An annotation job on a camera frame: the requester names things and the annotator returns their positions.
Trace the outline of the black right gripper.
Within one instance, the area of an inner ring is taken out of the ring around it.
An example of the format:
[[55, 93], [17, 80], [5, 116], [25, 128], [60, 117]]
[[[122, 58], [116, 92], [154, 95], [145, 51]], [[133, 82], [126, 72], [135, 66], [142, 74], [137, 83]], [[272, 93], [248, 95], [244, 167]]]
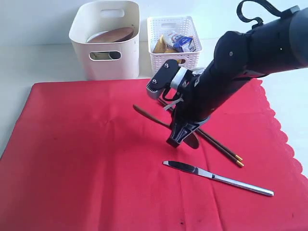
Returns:
[[180, 143], [201, 127], [205, 120], [228, 98], [248, 82], [242, 77], [245, 64], [211, 62], [198, 76], [191, 71], [181, 71], [172, 63], [172, 86], [177, 87], [182, 101], [173, 113], [171, 134], [167, 143], [177, 148]]

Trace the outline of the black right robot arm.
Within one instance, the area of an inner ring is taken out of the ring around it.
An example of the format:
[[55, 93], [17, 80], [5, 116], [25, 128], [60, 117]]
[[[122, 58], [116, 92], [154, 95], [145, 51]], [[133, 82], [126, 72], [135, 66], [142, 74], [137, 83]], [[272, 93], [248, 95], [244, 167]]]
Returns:
[[280, 12], [277, 20], [246, 33], [226, 32], [201, 74], [180, 69], [175, 75], [171, 87], [180, 98], [172, 115], [168, 144], [179, 146], [251, 79], [307, 65], [307, 9], [292, 7]]

